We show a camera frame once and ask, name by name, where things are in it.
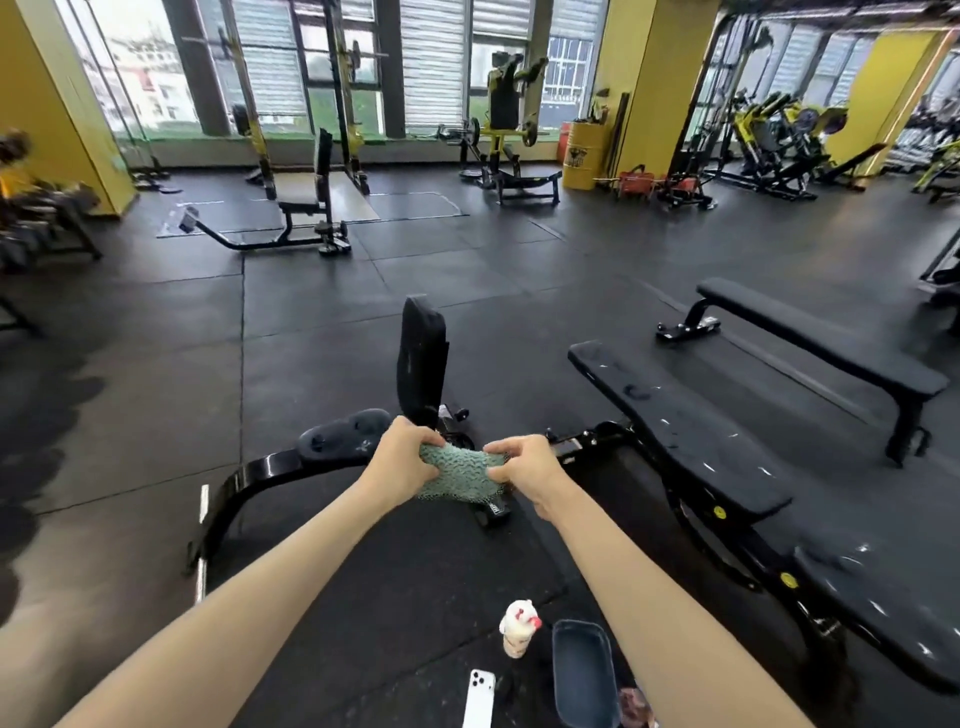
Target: plastic bottle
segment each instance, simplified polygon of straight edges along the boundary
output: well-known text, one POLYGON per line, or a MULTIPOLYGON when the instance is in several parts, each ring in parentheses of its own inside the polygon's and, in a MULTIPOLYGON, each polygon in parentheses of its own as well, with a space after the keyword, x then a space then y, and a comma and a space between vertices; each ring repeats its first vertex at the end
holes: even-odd
POLYGON ((515 660, 523 657, 534 632, 543 624, 530 599, 519 599, 507 607, 507 614, 500 620, 503 635, 503 651, 515 660))

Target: yellow gym machine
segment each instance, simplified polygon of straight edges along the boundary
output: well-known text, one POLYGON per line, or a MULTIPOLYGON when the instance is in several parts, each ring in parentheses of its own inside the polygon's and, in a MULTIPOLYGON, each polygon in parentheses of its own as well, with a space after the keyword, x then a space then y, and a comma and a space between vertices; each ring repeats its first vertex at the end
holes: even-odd
POLYGON ((483 189, 495 189, 497 202, 504 200, 550 200, 553 205, 560 202, 559 180, 563 172, 545 177, 524 177, 520 170, 520 157, 507 143, 508 136, 519 136, 523 146, 532 147, 537 143, 537 117, 528 115, 520 126, 520 99, 547 65, 547 59, 541 58, 529 68, 520 68, 522 54, 509 54, 504 51, 493 53, 493 70, 487 76, 487 100, 490 107, 489 119, 481 126, 476 118, 465 121, 460 129, 440 128, 437 136, 449 143, 460 146, 460 178, 473 182, 483 189), (480 140, 490 142, 490 151, 480 151, 480 140), (511 171, 500 168, 501 155, 511 164, 511 171), (470 156, 476 163, 471 167, 470 156), (529 192, 551 184, 550 192, 529 192), (514 190, 514 194, 504 195, 505 190, 514 190))

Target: hand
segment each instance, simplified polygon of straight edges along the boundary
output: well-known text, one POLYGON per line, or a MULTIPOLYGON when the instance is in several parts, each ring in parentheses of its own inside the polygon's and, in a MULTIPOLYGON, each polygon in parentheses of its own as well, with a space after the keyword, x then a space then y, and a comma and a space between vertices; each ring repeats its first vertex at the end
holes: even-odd
POLYGON ((506 465, 487 468, 487 475, 497 483, 513 483, 533 501, 542 519, 553 521, 561 501, 580 492, 580 486, 564 472, 543 435, 508 437, 489 443, 483 450, 510 456, 506 465))
POLYGON ((381 500, 384 512, 405 503, 427 480, 440 474, 435 467, 420 460, 420 446, 424 443, 438 448, 446 445, 439 432, 429 427, 417 427, 402 415, 380 438, 360 481, 381 500))

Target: floor tile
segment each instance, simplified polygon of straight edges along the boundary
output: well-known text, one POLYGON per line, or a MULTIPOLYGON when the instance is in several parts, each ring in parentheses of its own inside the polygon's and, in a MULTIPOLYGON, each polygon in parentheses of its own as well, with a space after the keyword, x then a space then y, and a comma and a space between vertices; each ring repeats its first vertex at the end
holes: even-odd
POLYGON ((355 234, 374 260, 465 250, 467 241, 455 221, 463 218, 408 220, 355 226, 355 234))
POLYGON ((246 265, 247 338, 389 316, 403 305, 368 260, 290 250, 252 257, 246 265))
POLYGON ((36 466, 35 512, 237 461, 239 344, 74 364, 4 377, 3 451, 50 453, 36 466))
POLYGON ((425 293, 435 306, 520 292, 473 250, 377 260, 376 268, 394 293, 425 293))
POLYGON ((240 337, 239 276, 145 285, 90 286, 86 281, 51 279, 32 283, 29 290, 12 294, 45 334, 25 349, 67 349, 103 359, 240 337))
POLYGON ((5 687, 16 681, 18 708, 38 704, 52 724, 190 606, 183 559, 200 486, 227 474, 198 473, 39 518, 12 562, 19 598, 0 627, 0 662, 19 667, 4 679, 5 687))
POLYGON ((244 457, 292 447, 306 429, 396 404, 400 317, 244 343, 244 457))

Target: white smartphone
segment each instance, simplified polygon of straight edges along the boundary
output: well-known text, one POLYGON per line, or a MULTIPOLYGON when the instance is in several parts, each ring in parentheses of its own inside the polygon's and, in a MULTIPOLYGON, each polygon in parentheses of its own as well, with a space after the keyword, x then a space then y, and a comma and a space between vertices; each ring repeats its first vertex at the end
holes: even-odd
POLYGON ((493 720, 493 687, 496 676, 482 669, 470 671, 464 728, 490 728, 493 720))

